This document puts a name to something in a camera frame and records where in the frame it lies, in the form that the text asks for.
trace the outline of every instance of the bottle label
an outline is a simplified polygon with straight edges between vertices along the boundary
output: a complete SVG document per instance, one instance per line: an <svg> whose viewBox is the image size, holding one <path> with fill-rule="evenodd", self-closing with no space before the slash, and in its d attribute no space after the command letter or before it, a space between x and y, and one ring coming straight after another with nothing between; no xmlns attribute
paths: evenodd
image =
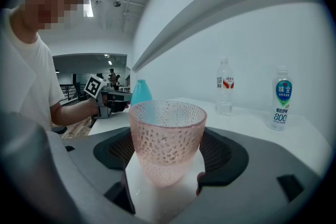
<svg viewBox="0 0 336 224"><path fill-rule="evenodd" d="M223 88L225 89L233 89L234 79L233 77L223 78Z"/></svg>
<svg viewBox="0 0 336 224"><path fill-rule="evenodd" d="M284 109L276 108L275 113L273 113L272 121L274 123L285 124L287 119L289 105L287 105Z"/></svg>
<svg viewBox="0 0 336 224"><path fill-rule="evenodd" d="M217 88L222 87L222 77L217 77Z"/></svg>
<svg viewBox="0 0 336 224"><path fill-rule="evenodd" d="M282 80L278 82L275 90L280 105L282 107L285 106L289 102L290 96L292 94L292 83L290 83L288 80Z"/></svg>
<svg viewBox="0 0 336 224"><path fill-rule="evenodd" d="M223 79L223 77L217 77L217 88L233 89L233 86L233 77L227 77L226 79Z"/></svg>

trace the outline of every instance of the white t-shirt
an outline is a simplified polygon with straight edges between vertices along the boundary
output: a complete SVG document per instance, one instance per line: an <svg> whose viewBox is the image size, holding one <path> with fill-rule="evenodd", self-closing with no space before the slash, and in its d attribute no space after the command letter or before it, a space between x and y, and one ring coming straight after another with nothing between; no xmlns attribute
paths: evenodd
<svg viewBox="0 0 336 224"><path fill-rule="evenodd" d="M3 9L0 29L0 109L20 113L51 130L50 107L64 98L47 45L19 40L9 23L13 9Z"/></svg>

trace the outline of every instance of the white bottle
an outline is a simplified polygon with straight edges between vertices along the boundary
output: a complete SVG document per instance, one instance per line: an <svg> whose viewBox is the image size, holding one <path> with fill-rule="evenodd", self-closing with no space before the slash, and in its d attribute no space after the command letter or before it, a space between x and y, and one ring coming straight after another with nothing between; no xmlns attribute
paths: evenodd
<svg viewBox="0 0 336 224"><path fill-rule="evenodd" d="M268 119L268 126L276 131L283 131L285 128L292 84L286 66L278 66L277 77L273 79L272 84L273 101Z"/></svg>
<svg viewBox="0 0 336 224"><path fill-rule="evenodd" d="M221 63L217 69L216 113L228 116L232 111L234 77L227 57L222 57L220 60Z"/></svg>

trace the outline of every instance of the plastic water bottle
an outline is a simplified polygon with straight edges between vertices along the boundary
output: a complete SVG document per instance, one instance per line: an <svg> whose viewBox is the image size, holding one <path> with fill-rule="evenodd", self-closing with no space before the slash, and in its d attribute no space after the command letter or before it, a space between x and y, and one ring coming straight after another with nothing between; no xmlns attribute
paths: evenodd
<svg viewBox="0 0 336 224"><path fill-rule="evenodd" d="M140 102L151 100L153 100L152 94L146 84L146 81L144 79L139 79L132 94L131 106Z"/></svg>
<svg viewBox="0 0 336 224"><path fill-rule="evenodd" d="M217 70L216 113L228 116L232 111L234 77L227 57L222 57L220 60Z"/></svg>
<svg viewBox="0 0 336 224"><path fill-rule="evenodd" d="M286 66L278 66L272 84L273 101L268 119L268 126L276 131L285 128L292 88L292 79L288 76Z"/></svg>

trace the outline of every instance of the blue bottle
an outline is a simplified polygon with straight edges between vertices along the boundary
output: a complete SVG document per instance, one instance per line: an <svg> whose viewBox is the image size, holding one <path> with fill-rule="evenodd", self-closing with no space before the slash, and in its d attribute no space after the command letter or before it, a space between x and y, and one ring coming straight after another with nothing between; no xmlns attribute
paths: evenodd
<svg viewBox="0 0 336 224"><path fill-rule="evenodd" d="M144 79L139 79L135 85L134 92L132 95L131 106L144 102L153 100L151 91L149 90L146 81Z"/></svg>

